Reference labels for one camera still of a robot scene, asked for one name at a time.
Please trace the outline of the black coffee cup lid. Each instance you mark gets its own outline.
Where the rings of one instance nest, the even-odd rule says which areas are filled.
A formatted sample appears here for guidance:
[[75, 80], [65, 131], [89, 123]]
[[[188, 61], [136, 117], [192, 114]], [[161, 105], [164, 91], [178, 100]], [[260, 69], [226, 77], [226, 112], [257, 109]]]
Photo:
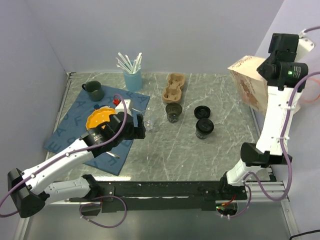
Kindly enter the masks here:
[[203, 133], [211, 133], [214, 130], [214, 123], [207, 118], [199, 119], [195, 125], [196, 130]]

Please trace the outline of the brown cardboard cup carrier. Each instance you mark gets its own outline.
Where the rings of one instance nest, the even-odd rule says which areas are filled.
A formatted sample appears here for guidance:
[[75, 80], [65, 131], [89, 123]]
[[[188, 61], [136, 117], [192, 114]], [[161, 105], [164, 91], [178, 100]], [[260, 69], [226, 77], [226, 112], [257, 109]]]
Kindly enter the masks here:
[[179, 103], [182, 98], [182, 88], [186, 82], [186, 77], [182, 73], [170, 73], [166, 80], [166, 87], [162, 93], [164, 103]]

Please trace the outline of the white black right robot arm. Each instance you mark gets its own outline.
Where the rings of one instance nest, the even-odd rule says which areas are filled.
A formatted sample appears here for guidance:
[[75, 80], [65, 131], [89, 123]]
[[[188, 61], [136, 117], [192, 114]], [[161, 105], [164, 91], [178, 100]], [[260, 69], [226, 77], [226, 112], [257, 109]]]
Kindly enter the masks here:
[[219, 186], [223, 199], [232, 198], [235, 186], [242, 185], [250, 172], [257, 173], [270, 165], [291, 166], [289, 132], [305, 87], [299, 82], [309, 72], [305, 63], [294, 60], [295, 56], [276, 51], [268, 58], [246, 55], [228, 67], [234, 83], [248, 94], [248, 104], [264, 110], [265, 119], [257, 143], [242, 144], [240, 160], [226, 173], [227, 182]]

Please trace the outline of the dark translucent coffee cup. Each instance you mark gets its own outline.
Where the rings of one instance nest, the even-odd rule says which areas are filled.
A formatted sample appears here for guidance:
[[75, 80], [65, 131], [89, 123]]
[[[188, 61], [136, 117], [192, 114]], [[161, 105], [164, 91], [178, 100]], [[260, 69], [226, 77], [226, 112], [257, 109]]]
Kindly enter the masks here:
[[172, 102], [166, 105], [165, 111], [167, 115], [167, 120], [170, 123], [176, 123], [183, 111], [183, 108], [180, 104]]

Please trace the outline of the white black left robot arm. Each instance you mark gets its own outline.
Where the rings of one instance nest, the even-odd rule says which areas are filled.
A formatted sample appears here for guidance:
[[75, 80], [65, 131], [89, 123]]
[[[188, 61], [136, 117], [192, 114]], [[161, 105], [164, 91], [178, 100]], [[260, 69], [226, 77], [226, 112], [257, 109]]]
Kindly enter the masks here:
[[94, 201], [102, 190], [95, 178], [85, 174], [75, 180], [57, 182], [57, 178], [79, 164], [111, 151], [123, 140], [144, 139], [143, 115], [134, 118], [123, 111], [110, 116], [109, 121], [90, 128], [70, 146], [47, 161], [8, 175], [8, 192], [21, 218], [28, 218], [46, 205], [70, 198]]

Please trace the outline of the brown paper takeout bag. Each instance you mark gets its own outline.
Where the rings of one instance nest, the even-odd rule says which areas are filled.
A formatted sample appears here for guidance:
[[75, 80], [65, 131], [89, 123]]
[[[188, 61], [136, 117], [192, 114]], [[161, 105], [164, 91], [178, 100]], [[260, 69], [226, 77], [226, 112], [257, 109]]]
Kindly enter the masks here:
[[268, 86], [257, 68], [264, 61], [263, 57], [246, 55], [228, 67], [242, 101], [263, 116], [267, 111]]

